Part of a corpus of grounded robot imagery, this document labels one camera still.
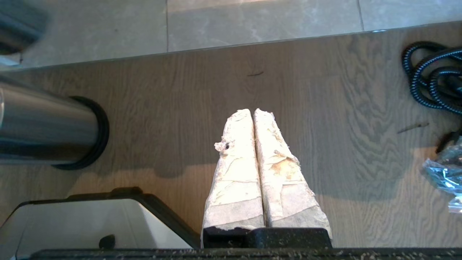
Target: wood grain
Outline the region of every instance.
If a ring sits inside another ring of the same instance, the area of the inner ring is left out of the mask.
[[[0,167],[0,221],[27,200],[139,186],[200,231],[226,119],[272,111],[330,219],[337,247],[456,247],[462,216],[421,172],[460,118],[417,104],[401,70],[414,41],[462,42],[461,23],[82,63],[11,73],[104,107],[92,166]],[[429,126],[401,134],[414,123]]]

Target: coiled cable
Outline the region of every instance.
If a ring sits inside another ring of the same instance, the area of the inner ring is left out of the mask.
[[[411,58],[419,49],[433,53],[414,67]],[[445,58],[455,61],[460,67],[439,67],[428,76],[422,74],[431,64]],[[417,102],[426,107],[462,115],[462,80],[459,78],[462,76],[462,48],[448,48],[433,42],[416,42],[404,49],[401,61],[409,79],[409,90]]]

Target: black plastic base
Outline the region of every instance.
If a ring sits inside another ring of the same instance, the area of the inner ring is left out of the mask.
[[[98,121],[98,136],[95,145],[81,160],[70,164],[53,165],[53,167],[57,169],[66,171],[79,170],[94,163],[94,161],[96,161],[103,153],[109,140],[109,120],[106,112],[104,112],[104,109],[95,101],[85,97],[72,96],[70,98],[89,107],[93,113],[95,113],[96,119]]]

